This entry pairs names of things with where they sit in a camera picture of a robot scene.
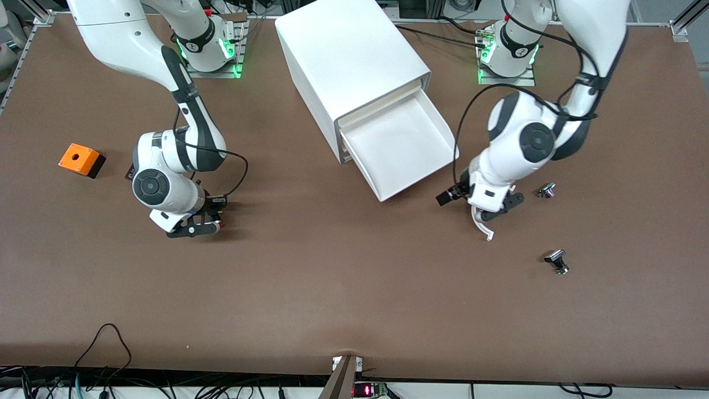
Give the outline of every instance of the electrical cable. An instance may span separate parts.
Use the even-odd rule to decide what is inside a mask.
[[[172,383],[170,383],[170,379],[167,377],[167,373],[165,373],[165,370],[162,371],[162,375],[165,376],[165,380],[167,381],[167,386],[170,387],[170,393],[172,393],[172,399],[177,399],[177,395],[175,395],[175,389],[172,389]]]
[[[175,114],[175,119],[174,119],[174,121],[172,122],[172,134],[174,135],[175,140],[179,140],[179,139],[177,138],[177,135],[176,135],[177,120],[179,119],[179,115],[180,115],[180,108],[179,108],[179,106],[178,106],[178,107],[177,107],[177,113]],[[209,152],[217,153],[217,154],[219,154],[219,153],[224,153],[224,154],[228,154],[228,155],[233,155],[233,156],[235,156],[235,157],[237,157],[237,158],[241,158],[241,160],[244,161],[244,173],[241,175],[241,178],[240,178],[239,181],[236,183],[236,185],[234,186],[234,188],[232,188],[231,190],[229,190],[229,192],[227,192],[226,194],[224,194],[224,195],[222,196],[222,197],[224,197],[224,198],[229,197],[230,195],[232,195],[232,194],[234,193],[234,191],[236,191],[236,189],[238,189],[239,186],[241,186],[241,183],[244,182],[244,179],[246,178],[246,174],[249,173],[249,160],[247,160],[245,156],[243,156],[243,155],[241,155],[241,154],[239,154],[239,153],[234,153],[234,152],[232,152],[232,151],[227,151],[227,150],[218,150],[218,149],[216,149],[216,148],[209,148],[209,147],[203,147],[203,146],[195,146],[194,144],[186,143],[186,142],[183,141],[183,140],[179,140],[179,141],[180,141],[180,143],[183,143],[185,146],[188,146],[188,147],[196,148],[196,149],[198,149],[198,150],[203,150],[203,151],[209,151]]]
[[[608,393],[604,393],[602,395],[599,395],[599,394],[595,394],[595,393],[583,392],[577,383],[571,383],[571,384],[574,386],[574,388],[576,390],[570,390],[570,389],[564,387],[564,384],[562,384],[562,383],[559,383],[559,388],[564,390],[564,392],[566,392],[566,393],[571,393],[572,395],[578,395],[581,397],[581,399],[586,399],[586,396],[588,396],[590,398],[605,399],[605,398],[609,398],[613,394],[613,387],[610,385],[607,386]]]
[[[261,23],[263,23],[264,19],[265,19],[266,16],[268,15],[268,11],[269,11],[268,9],[265,9],[265,10],[264,10],[264,13],[261,15],[261,18],[259,18],[259,20],[256,21],[256,24],[254,25],[253,28],[249,28],[249,31],[246,32],[246,34],[244,35],[244,37],[238,38],[238,39],[231,39],[231,40],[229,40],[229,43],[231,43],[231,44],[236,44],[236,43],[239,43],[240,41],[242,41],[242,40],[248,38],[249,35],[251,34],[251,32],[255,31],[256,28],[258,28],[259,25],[261,25]],[[256,11],[253,11],[253,13],[254,13],[254,15],[256,15],[256,16],[259,16],[259,14],[258,14]]]
[[[119,368],[118,370],[114,371],[114,372],[106,379],[106,382],[108,382],[108,381],[110,381],[111,378],[113,378],[117,373],[119,373],[120,371],[122,371],[123,369],[125,369],[126,367],[128,367],[128,366],[130,365],[131,361],[133,361],[133,354],[130,352],[130,349],[128,348],[128,345],[125,344],[125,341],[123,340],[123,337],[121,336],[121,331],[118,329],[118,327],[117,327],[114,323],[105,323],[104,325],[102,325],[102,326],[99,327],[99,330],[96,332],[96,335],[94,336],[94,340],[91,341],[91,344],[89,345],[89,347],[86,348],[86,350],[84,351],[84,353],[83,353],[81,356],[79,356],[79,358],[77,359],[77,361],[74,362],[74,367],[75,367],[75,368],[78,367],[78,366],[79,366],[79,362],[84,358],[84,356],[86,356],[86,354],[89,353],[89,351],[91,350],[91,348],[94,347],[94,344],[96,343],[96,340],[99,338],[99,335],[101,334],[101,331],[104,329],[104,327],[112,327],[112,328],[116,331],[116,335],[118,335],[118,340],[121,342],[121,345],[123,346],[123,348],[125,349],[125,352],[126,352],[127,355],[128,355],[128,361],[126,361],[126,363],[123,365],[123,367],[121,367],[121,368]]]
[[[386,395],[389,396],[389,399],[401,399],[401,396],[396,395],[386,384],[384,384],[384,389],[386,390]]]
[[[204,0],[204,1],[207,2],[207,4],[209,5],[209,8],[210,8],[210,9],[213,9],[213,10],[214,10],[214,13],[215,13],[215,14],[217,14],[217,15],[221,14],[221,12],[219,12],[219,10],[218,10],[215,6],[212,5],[211,0]]]
[[[453,183],[454,183],[454,185],[458,185],[458,184],[459,184],[458,175],[457,175],[457,171],[456,171],[457,157],[456,157],[456,150],[455,150],[455,148],[458,148],[458,139],[459,139],[459,137],[460,137],[460,131],[461,131],[462,128],[463,128],[463,122],[465,121],[465,117],[467,116],[468,111],[470,111],[470,107],[473,105],[473,103],[475,102],[475,100],[477,100],[484,92],[487,92],[487,91],[490,90],[490,89],[494,89],[495,87],[510,87],[511,89],[515,89],[515,90],[518,90],[518,91],[520,91],[520,92],[529,94],[530,96],[534,97],[535,101],[536,101],[537,103],[539,103],[540,105],[547,107],[549,110],[551,110],[552,112],[554,112],[556,115],[560,115],[560,114],[561,114],[561,112],[560,112],[561,107],[560,107],[558,104],[557,104],[558,109],[557,109],[557,108],[554,108],[551,104],[549,104],[548,102],[544,101],[544,99],[542,99],[541,97],[539,97],[539,96],[536,95],[535,93],[532,93],[530,90],[525,89],[524,87],[518,87],[518,86],[515,86],[514,84],[508,84],[508,83],[496,83],[496,84],[491,84],[491,85],[489,85],[489,86],[483,88],[483,89],[480,90],[477,94],[475,94],[475,96],[473,96],[473,99],[470,100],[470,102],[468,103],[468,105],[465,107],[465,111],[463,111],[463,116],[460,117],[460,122],[458,122],[458,129],[457,129],[456,132],[455,132],[455,138],[454,138],[454,143],[453,143],[453,149],[454,149],[454,150],[453,150],[453,165],[452,165]],[[585,116],[569,116],[569,117],[568,117],[568,121],[590,121],[591,119],[594,119],[595,117],[596,117],[595,114],[585,115]]]
[[[465,32],[465,33],[470,33],[471,35],[476,35],[476,34],[477,34],[476,31],[463,28],[463,26],[460,25],[459,23],[457,23],[453,18],[448,18],[448,17],[446,17],[445,15],[441,15],[441,16],[438,17],[438,19],[442,19],[443,21],[448,21],[448,22],[450,22],[450,24],[453,25],[455,28],[457,28],[459,31],[463,31],[463,32]]]
[[[429,33],[429,32],[424,32],[424,31],[419,31],[418,29],[407,28],[407,27],[401,26],[401,25],[397,25],[396,27],[399,28],[399,29],[401,29],[402,31],[409,31],[409,32],[419,33],[419,34],[421,34],[421,35],[430,36],[430,37],[432,37],[432,38],[436,38],[436,39],[440,39],[440,40],[446,40],[446,41],[453,42],[453,43],[471,45],[471,46],[477,47],[477,48],[485,48],[485,45],[482,44],[482,43],[466,42],[466,41],[464,41],[464,40],[458,40],[458,39],[454,39],[454,38],[448,38],[448,37],[446,37],[446,36],[436,35],[436,34],[434,34],[434,33]]]

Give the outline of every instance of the brown table surface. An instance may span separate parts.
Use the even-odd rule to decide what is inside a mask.
[[[480,90],[474,52],[404,34],[456,126]],[[534,91],[556,99],[577,58],[544,43]],[[197,80],[251,162],[228,227],[170,240],[123,176],[140,134],[172,125],[172,98],[93,59],[69,16],[39,29],[0,118],[2,363],[71,365],[114,322],[142,368],[327,373],[351,351],[383,377],[709,383],[709,102],[668,29],[630,29],[582,151],[518,182],[527,200],[490,223],[492,242],[465,203],[438,207],[449,168],[377,201],[354,163],[337,164],[272,20],[248,47],[241,79]],[[505,93],[474,107],[460,165],[486,147]],[[57,167],[71,142],[106,155],[99,178]],[[229,158],[199,178],[217,193],[241,172]],[[550,181],[557,196],[535,198]],[[567,275],[541,261],[557,248]],[[83,364],[124,361],[105,334]]]

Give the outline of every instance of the green led light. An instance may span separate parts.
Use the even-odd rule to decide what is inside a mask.
[[[497,45],[495,44],[494,40],[490,40],[490,44],[485,47],[485,50],[480,54],[480,60],[482,62],[488,63],[490,62],[490,58],[492,57],[493,51],[495,51],[495,48]]]
[[[241,64],[231,66],[231,72],[234,74],[234,78],[236,78],[236,79],[241,78],[241,67],[242,67]]]
[[[534,63],[534,57],[537,55],[537,51],[539,51],[539,45],[534,47],[534,51],[532,51],[532,58],[530,58],[530,65]]]
[[[225,57],[231,58],[234,56],[234,46],[228,40],[219,40],[217,43],[222,48],[222,53],[224,53]]]

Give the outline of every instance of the metal frame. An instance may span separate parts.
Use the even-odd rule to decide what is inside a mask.
[[[318,399],[351,399],[356,372],[357,357],[344,355],[338,361],[337,368],[328,379]]]
[[[687,27],[699,18],[700,15],[709,9],[709,0],[695,0],[675,19],[670,20],[672,36],[677,43],[689,41],[687,39]]]
[[[22,68],[22,64],[25,62],[25,57],[27,57],[27,52],[30,50],[30,45],[32,44],[32,40],[35,38],[35,33],[37,32],[38,26],[35,25],[32,27],[32,31],[30,32],[30,35],[27,37],[27,43],[25,44],[25,48],[22,49],[22,54],[20,54],[20,59],[17,61],[17,66],[15,67],[15,72],[12,74],[12,78],[10,79],[10,84],[7,87],[7,90],[5,91],[5,95],[3,96],[2,102],[0,102],[0,114],[5,110],[5,104],[7,104],[7,99],[10,97],[10,92],[12,92],[12,88],[15,86],[15,81],[17,80],[17,76],[20,74],[20,69]]]
[[[41,24],[50,23],[52,18],[52,10],[47,10],[37,0],[18,0],[19,3],[35,16]]]

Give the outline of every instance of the small metal object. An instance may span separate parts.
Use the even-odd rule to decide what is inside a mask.
[[[545,256],[544,262],[553,263],[557,268],[557,274],[567,274],[569,272],[569,266],[564,263],[563,256],[565,254],[566,251],[563,249],[557,249],[556,251],[553,251],[549,255]]]
[[[539,198],[553,198],[555,196],[554,194],[554,187],[556,187],[556,183],[549,183],[545,185],[544,187],[540,188],[537,190],[537,197]]]

